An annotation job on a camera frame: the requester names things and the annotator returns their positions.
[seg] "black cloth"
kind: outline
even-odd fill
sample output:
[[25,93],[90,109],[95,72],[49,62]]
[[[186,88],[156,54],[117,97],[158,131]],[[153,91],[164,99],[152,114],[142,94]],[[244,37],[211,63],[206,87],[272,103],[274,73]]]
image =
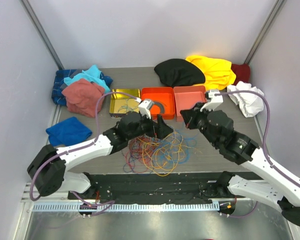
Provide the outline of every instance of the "black cloth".
[[169,59],[154,67],[160,82],[166,86],[192,86],[204,84],[206,78],[204,73],[191,62],[184,59]]

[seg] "fabric pile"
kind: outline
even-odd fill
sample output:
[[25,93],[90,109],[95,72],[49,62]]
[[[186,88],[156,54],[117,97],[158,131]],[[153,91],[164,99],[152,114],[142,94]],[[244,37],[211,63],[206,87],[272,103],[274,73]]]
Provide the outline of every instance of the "fabric pile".
[[[250,83],[245,83],[243,81],[239,81],[237,85],[229,85],[226,88],[227,92],[233,92],[238,90],[249,90],[264,96],[265,94],[255,86],[252,87]],[[252,118],[257,113],[264,110],[264,102],[263,100],[254,94],[251,93],[234,93],[229,95],[231,100],[235,103],[235,105],[239,105],[239,108],[242,114],[246,118]]]
[[206,90],[223,90],[239,81],[248,83],[250,67],[206,56],[191,55],[186,59],[169,59],[155,66],[160,81],[169,87],[200,86]]
[[69,112],[94,118],[98,99],[110,92],[113,80],[105,76],[96,65],[89,69],[69,69],[56,72],[52,100],[67,106]]

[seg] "metal frame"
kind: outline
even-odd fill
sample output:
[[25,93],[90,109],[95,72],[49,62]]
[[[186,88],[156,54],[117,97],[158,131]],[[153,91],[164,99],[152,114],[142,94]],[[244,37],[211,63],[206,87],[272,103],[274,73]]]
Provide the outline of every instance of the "metal frame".
[[300,240],[300,227],[288,221],[290,232],[294,240]]
[[[25,188],[21,197],[21,203],[33,203],[30,199],[29,192],[30,192],[30,185],[31,182],[27,182],[25,184]],[[33,195],[38,196],[39,192],[36,187],[33,188]],[[68,191],[56,191],[55,193],[41,197],[37,202],[59,202],[59,201],[67,201],[68,200]]]
[[46,34],[44,28],[42,27],[34,9],[32,8],[31,4],[28,0],[20,0],[21,5],[24,7],[27,15],[29,16],[30,20],[32,21],[33,26],[36,28],[38,34],[40,35],[44,45],[48,49],[49,53],[51,54],[55,64],[58,66],[59,70],[65,69],[54,46],[50,42],[48,35]]
[[273,22],[277,18],[278,14],[280,13],[282,7],[286,3],[287,0],[277,0],[276,3],[274,4],[273,8],[270,11],[270,14],[266,18],[258,36],[256,37],[256,40],[254,41],[244,63],[245,64],[250,64],[252,58],[256,54],[256,51],[258,50],[260,44],[264,40],[265,36],[267,35],[269,29],[271,28]]
[[22,202],[22,212],[15,230],[14,240],[24,240],[29,227],[32,209],[34,207],[33,202]]
[[[98,209],[84,208],[82,202],[38,202],[35,203],[32,212],[99,212],[107,206],[100,206]],[[110,213],[131,213],[131,212],[184,212],[184,211],[219,211],[219,202],[212,201],[207,204],[113,204],[107,212]]]

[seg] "blue cloth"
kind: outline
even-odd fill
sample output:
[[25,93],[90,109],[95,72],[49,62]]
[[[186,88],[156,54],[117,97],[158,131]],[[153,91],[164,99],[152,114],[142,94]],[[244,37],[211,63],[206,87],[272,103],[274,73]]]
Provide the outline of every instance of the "blue cloth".
[[66,106],[66,97],[62,94],[62,89],[60,88],[64,84],[64,78],[69,77],[73,74],[76,69],[58,70],[55,72],[54,84],[52,89],[51,98],[56,105]]
[[54,147],[61,144],[71,146],[82,143],[92,134],[92,131],[75,116],[47,128],[45,132],[49,135],[49,142]]
[[100,75],[101,75],[101,71],[97,68],[96,65],[92,65],[87,71],[82,70],[81,73],[78,73],[73,78],[65,77],[64,83],[69,86],[74,82],[79,81],[80,79],[85,79],[88,82],[93,82],[103,87],[104,93],[109,93],[110,88],[107,86],[105,80],[100,79]]
[[111,77],[105,76],[103,72],[100,73],[100,79],[104,80],[105,84],[110,88],[112,82],[114,81]]

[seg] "folded towel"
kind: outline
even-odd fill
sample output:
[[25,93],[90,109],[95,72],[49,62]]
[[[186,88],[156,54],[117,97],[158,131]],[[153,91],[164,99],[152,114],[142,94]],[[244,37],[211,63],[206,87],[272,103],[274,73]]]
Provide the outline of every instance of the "folded towel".
[[92,131],[83,125],[75,116],[70,117],[45,130],[52,146],[64,144],[71,146],[85,141]]

